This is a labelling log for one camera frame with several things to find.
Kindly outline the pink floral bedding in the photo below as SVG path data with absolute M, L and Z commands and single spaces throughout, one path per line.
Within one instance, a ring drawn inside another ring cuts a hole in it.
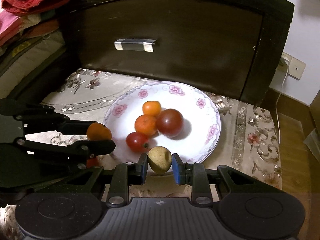
M 0 43 L 1 46 L 5 44 L 9 39 L 14 37 L 22 24 L 21 17 L 14 15 L 4 9 L 1 10 L 0 13 L 1 20 L 1 36 Z

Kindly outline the clear plastic bag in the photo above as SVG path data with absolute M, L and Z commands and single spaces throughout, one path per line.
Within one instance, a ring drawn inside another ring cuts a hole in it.
M 320 140 L 317 129 L 313 129 L 310 134 L 304 140 L 304 144 L 311 151 L 312 155 L 320 161 Z

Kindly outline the dark wooden drawer cabinet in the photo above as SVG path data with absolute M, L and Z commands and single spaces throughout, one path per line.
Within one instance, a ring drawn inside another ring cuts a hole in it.
M 171 80 L 259 105 L 285 47 L 287 0 L 73 0 L 59 20 L 78 67 Z M 116 50 L 121 38 L 153 52 Z

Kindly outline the floral embroidered tablecloth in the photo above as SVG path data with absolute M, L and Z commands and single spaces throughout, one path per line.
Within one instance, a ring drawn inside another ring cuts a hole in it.
M 143 103 L 152 100 L 180 111 L 185 128 L 174 138 L 156 134 L 151 146 L 167 147 L 183 161 L 199 161 L 207 168 L 229 165 L 281 187 L 279 148 L 269 111 L 181 82 L 79 69 L 44 103 L 75 119 L 100 121 L 112 131 L 116 149 L 110 155 L 97 151 L 95 164 L 104 170 L 94 193 L 105 197 L 106 172 L 119 162 L 137 160 L 124 137 L 134 130 Z

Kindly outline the large dark red tomato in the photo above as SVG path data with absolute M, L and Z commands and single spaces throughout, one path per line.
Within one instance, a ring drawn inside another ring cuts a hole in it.
M 169 138 L 178 136 L 181 133 L 183 126 L 183 115 L 172 108 L 161 111 L 156 120 L 158 131 Z

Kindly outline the wall power socket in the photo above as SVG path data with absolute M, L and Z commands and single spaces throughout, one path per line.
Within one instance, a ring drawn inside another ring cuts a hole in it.
M 292 57 L 288 53 L 282 52 L 277 70 L 287 73 L 289 76 L 296 80 L 300 80 L 306 64 L 299 59 Z

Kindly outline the small orange kumquat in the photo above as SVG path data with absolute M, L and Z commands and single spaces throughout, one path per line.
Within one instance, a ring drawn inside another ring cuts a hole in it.
M 144 115 L 157 117 L 161 113 L 162 107 L 158 101 L 147 101 L 143 104 L 142 110 Z
M 87 138 L 91 141 L 111 140 L 111 131 L 103 124 L 98 122 L 92 123 L 87 129 Z

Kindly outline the mattress stack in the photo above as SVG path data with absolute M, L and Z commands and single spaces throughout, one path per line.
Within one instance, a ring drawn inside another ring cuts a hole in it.
M 53 12 L 19 17 L 18 33 L 1 46 L 1 98 L 64 45 Z

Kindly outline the white floral porcelain plate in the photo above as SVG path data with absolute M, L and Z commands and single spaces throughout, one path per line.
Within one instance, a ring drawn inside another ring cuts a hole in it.
M 202 91 L 178 82 L 153 82 L 121 95 L 107 111 L 104 124 L 112 131 L 112 157 L 134 162 L 138 154 L 126 143 L 135 131 L 149 132 L 150 147 L 166 147 L 184 162 L 201 163 L 216 148 L 221 118 Z

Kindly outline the round red cherry tomato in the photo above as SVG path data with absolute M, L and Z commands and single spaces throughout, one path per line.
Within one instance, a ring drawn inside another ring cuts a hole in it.
M 86 167 L 87 168 L 91 168 L 91 167 L 94 167 L 94 166 L 99 166 L 99 160 L 97 158 L 91 158 L 91 159 L 88 159 L 87 162 L 86 162 Z

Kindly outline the large orange tangerine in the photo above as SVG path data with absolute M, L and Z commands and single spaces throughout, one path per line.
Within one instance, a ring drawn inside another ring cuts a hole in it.
M 135 130 L 136 132 L 153 136 L 157 132 L 156 118 L 147 114 L 139 116 L 135 120 Z

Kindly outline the wooden wardrobe door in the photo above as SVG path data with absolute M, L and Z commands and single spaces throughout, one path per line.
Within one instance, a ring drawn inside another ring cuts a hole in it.
M 320 98 L 319 94 L 314 98 L 313 102 L 310 105 L 310 113 L 314 120 L 317 132 L 320 130 Z

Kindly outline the red oval cherry tomato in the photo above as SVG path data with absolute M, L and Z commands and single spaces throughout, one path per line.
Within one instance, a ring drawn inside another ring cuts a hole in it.
M 140 132 L 133 132 L 126 137 L 126 144 L 132 152 L 146 153 L 149 150 L 149 137 Z

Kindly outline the beige longan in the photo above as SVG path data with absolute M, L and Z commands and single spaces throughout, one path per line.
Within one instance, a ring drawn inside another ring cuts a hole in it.
M 171 152 L 162 146 L 153 147 L 148 152 L 148 163 L 156 174 L 164 174 L 171 167 Z

